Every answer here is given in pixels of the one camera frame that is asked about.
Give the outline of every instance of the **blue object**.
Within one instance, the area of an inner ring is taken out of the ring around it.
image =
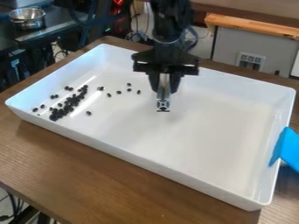
[[[278,158],[299,172],[299,135],[289,127],[280,134],[269,165],[273,165]]]

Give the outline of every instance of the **metal bowl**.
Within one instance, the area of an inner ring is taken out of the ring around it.
[[[10,21],[23,31],[40,29],[45,26],[45,12],[35,7],[13,10]]]

